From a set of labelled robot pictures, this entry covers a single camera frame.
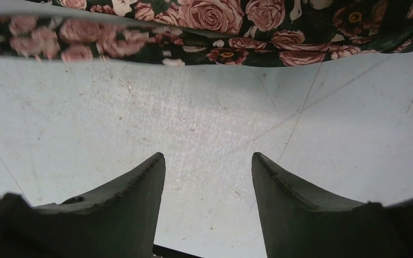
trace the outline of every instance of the yellow flower center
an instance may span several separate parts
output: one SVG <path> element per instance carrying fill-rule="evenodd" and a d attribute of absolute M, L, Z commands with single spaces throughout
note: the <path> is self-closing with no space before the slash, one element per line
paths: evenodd
<path fill-rule="evenodd" d="M 353 12 L 349 15 L 349 21 L 352 23 L 358 23 L 362 21 L 362 14 L 360 12 Z"/>
<path fill-rule="evenodd" d="M 224 52 L 221 54 L 223 58 L 231 58 L 233 56 L 232 52 Z"/>

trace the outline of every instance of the fabric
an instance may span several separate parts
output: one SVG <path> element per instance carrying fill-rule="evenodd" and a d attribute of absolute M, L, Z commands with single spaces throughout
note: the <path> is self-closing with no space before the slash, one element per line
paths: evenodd
<path fill-rule="evenodd" d="M 27 1 L 160 26 L 1 16 L 0 56 L 285 67 L 359 53 L 413 51 L 413 0 Z M 206 37 L 185 28 L 222 36 Z"/>

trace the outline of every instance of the black floral cloth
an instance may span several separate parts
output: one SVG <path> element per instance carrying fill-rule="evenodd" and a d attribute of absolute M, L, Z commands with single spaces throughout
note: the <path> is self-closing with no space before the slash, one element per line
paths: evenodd
<path fill-rule="evenodd" d="M 413 0 L 28 1 L 156 23 L 0 16 L 0 56 L 285 67 L 413 51 Z"/>

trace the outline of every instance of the black object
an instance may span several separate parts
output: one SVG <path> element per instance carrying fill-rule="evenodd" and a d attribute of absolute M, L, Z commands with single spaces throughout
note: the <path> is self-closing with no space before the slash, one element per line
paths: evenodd
<path fill-rule="evenodd" d="M 153 245 L 164 177 L 156 153 L 62 204 L 31 208 L 8 193 L 0 199 L 0 257 L 199 258 Z M 356 202 L 260 153 L 252 177 L 268 257 L 413 257 L 413 200 Z"/>

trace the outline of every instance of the white surface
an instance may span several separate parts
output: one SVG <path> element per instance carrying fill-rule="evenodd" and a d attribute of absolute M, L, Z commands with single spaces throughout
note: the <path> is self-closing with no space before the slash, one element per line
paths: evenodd
<path fill-rule="evenodd" d="M 0 59 L 0 194 L 59 203 L 155 152 L 157 244 L 265 257 L 254 152 L 348 198 L 413 197 L 413 53 L 274 69 Z"/>

